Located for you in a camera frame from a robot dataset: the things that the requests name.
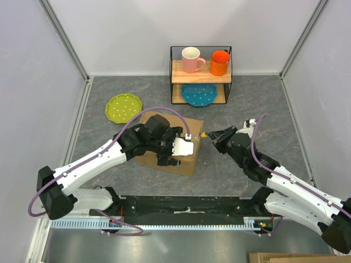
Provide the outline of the brown cardboard express box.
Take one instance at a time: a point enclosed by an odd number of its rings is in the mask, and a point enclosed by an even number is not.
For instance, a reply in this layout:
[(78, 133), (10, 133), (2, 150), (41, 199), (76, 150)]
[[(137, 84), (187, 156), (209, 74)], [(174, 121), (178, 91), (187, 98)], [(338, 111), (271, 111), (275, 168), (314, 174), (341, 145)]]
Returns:
[[(182, 127), (183, 133), (187, 132), (187, 129), (184, 123), (178, 116), (170, 115), (167, 113), (148, 111), (142, 114), (140, 122), (144, 124), (151, 116), (156, 114), (159, 114), (165, 119), (167, 119), (171, 127)], [(197, 157), (198, 157), (199, 148), (200, 148), (200, 140), (201, 140), (201, 134), (203, 130), (203, 121), (192, 119), (192, 118), (184, 118), (184, 119), (186, 120), (190, 128), (191, 141), (194, 143), (194, 153), (192, 155), (175, 157), (174, 158), (175, 160), (180, 161), (179, 166), (159, 166), (157, 165), (156, 154), (153, 152), (147, 151), (145, 155), (136, 157), (138, 164), (145, 167), (154, 168), (157, 170), (176, 173), (179, 175), (193, 176), (195, 172)]]

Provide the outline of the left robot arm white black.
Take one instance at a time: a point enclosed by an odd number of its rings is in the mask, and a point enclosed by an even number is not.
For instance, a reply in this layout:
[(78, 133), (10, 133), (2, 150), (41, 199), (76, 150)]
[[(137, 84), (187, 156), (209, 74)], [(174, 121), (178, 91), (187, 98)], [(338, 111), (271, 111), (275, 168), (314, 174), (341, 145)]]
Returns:
[(176, 139), (183, 127), (173, 127), (159, 114), (146, 123), (139, 123), (115, 134), (99, 149), (61, 168), (45, 166), (38, 171), (37, 193), (44, 206), (44, 213), (51, 220), (60, 219), (71, 211), (82, 198), (75, 195), (86, 181), (103, 171), (142, 156), (147, 151), (157, 155), (158, 165), (177, 165), (171, 157)]

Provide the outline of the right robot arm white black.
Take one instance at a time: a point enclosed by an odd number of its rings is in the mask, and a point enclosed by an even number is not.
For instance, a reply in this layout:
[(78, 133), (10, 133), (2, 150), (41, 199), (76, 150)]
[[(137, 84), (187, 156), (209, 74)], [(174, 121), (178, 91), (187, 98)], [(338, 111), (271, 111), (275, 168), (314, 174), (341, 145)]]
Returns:
[(247, 177), (263, 185), (266, 197), (251, 202), (259, 216), (281, 215), (318, 233), (336, 251), (350, 253), (350, 199), (328, 195), (293, 175), (276, 160), (257, 151), (254, 125), (208, 131), (213, 146), (228, 154)]

